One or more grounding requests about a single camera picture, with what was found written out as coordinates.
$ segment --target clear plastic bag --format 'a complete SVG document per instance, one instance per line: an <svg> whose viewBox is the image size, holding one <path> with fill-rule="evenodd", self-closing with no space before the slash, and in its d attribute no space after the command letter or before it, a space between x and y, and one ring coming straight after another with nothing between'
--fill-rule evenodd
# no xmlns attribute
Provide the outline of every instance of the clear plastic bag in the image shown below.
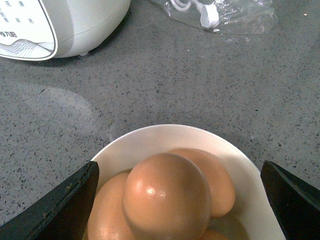
<svg viewBox="0 0 320 240"><path fill-rule="evenodd" d="M179 22L222 34L266 34L278 22L272 0L151 0Z"/></svg>

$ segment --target white bowl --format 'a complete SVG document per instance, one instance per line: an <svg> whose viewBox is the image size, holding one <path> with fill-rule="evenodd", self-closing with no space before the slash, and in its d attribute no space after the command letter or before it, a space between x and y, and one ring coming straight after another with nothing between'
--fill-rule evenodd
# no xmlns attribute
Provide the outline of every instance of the white bowl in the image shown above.
<svg viewBox="0 0 320 240"><path fill-rule="evenodd" d="M234 184L236 199L232 210L226 216L212 220L210 228L230 240L286 239L270 207L256 166L228 141L192 126L148 126L111 142L92 159L100 169L97 192L111 177L132 169L139 161L180 147L200 149L218 156Z"/></svg>

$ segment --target brown egg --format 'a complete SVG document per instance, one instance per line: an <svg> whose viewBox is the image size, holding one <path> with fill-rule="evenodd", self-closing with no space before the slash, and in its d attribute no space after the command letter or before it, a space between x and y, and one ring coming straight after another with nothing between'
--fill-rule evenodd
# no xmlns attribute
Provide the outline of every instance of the brown egg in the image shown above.
<svg viewBox="0 0 320 240"><path fill-rule="evenodd" d="M193 162L160 153L133 168L122 208L137 240L197 240L209 224L210 189Z"/></svg>
<svg viewBox="0 0 320 240"><path fill-rule="evenodd" d="M205 175L211 192L211 217L227 214L235 204L236 190L226 169L218 157L206 151L192 148L177 148L169 153L183 156L194 162Z"/></svg>
<svg viewBox="0 0 320 240"><path fill-rule="evenodd" d="M88 240L134 240L122 210L122 196L129 173L107 181L94 199L88 220Z"/></svg>
<svg viewBox="0 0 320 240"><path fill-rule="evenodd" d="M223 234L208 228L200 240L228 240L228 238Z"/></svg>

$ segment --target speckled countertop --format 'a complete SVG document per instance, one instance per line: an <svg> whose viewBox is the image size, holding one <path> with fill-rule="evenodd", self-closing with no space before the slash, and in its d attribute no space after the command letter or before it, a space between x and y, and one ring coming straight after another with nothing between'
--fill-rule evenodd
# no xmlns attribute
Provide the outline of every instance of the speckled countertop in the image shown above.
<svg viewBox="0 0 320 240"><path fill-rule="evenodd" d="M88 58L0 58L0 225L155 124L208 130L320 189L320 1L273 6L269 34L221 35L133 0Z"/></svg>

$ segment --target white plug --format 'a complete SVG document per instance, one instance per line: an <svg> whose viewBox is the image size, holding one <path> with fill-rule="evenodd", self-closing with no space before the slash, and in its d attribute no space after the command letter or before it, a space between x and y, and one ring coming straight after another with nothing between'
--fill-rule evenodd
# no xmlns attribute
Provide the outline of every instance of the white plug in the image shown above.
<svg viewBox="0 0 320 240"><path fill-rule="evenodd" d="M202 27L210 29L219 25L219 14L217 6L214 3L204 5L198 0L188 0L187 3L183 3L180 0L170 0L170 2L176 10L182 13L186 13L190 9L191 4L194 3L196 9L201 14L200 22Z"/></svg>
<svg viewBox="0 0 320 240"><path fill-rule="evenodd" d="M199 12L201 13L200 22L202 27L210 29L219 25L219 14L214 3L203 5Z"/></svg>

